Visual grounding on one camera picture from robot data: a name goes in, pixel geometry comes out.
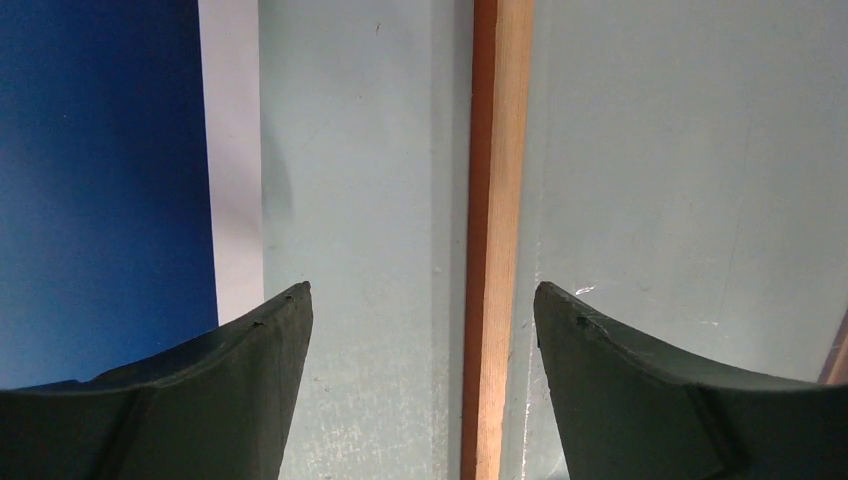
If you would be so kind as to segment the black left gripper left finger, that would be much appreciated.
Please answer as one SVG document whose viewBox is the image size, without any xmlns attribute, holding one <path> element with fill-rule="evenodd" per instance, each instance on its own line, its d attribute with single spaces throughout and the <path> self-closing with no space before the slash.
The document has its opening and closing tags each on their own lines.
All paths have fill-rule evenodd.
<svg viewBox="0 0 848 480">
<path fill-rule="evenodd" d="M 275 479 L 313 327 L 302 282 L 81 382 L 1 393 L 5 479 Z"/>
</svg>

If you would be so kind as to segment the sunset landscape photo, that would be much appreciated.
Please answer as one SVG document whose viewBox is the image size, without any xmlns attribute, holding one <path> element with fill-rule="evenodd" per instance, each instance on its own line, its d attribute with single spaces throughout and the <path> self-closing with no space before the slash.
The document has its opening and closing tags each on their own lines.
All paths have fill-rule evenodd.
<svg viewBox="0 0 848 480">
<path fill-rule="evenodd" d="M 258 5 L 1 5 L 1 384 L 86 380 L 263 299 Z"/>
</svg>

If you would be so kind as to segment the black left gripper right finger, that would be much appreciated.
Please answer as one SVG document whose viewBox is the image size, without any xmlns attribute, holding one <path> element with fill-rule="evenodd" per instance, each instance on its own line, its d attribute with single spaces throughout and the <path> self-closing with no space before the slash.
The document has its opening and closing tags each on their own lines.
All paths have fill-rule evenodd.
<svg viewBox="0 0 848 480">
<path fill-rule="evenodd" d="M 847 389 L 756 373 L 612 319 L 551 282 L 534 320 L 574 479 L 843 479 Z"/>
</svg>

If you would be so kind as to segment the wooden picture frame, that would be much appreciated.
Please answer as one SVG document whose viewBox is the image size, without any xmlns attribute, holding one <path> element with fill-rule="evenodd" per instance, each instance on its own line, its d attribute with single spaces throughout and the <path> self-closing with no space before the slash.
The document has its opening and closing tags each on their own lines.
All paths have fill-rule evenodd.
<svg viewBox="0 0 848 480">
<path fill-rule="evenodd" d="M 565 464 L 551 282 L 701 357 L 847 389 L 847 5 L 475 9 L 462 474 Z"/>
</svg>

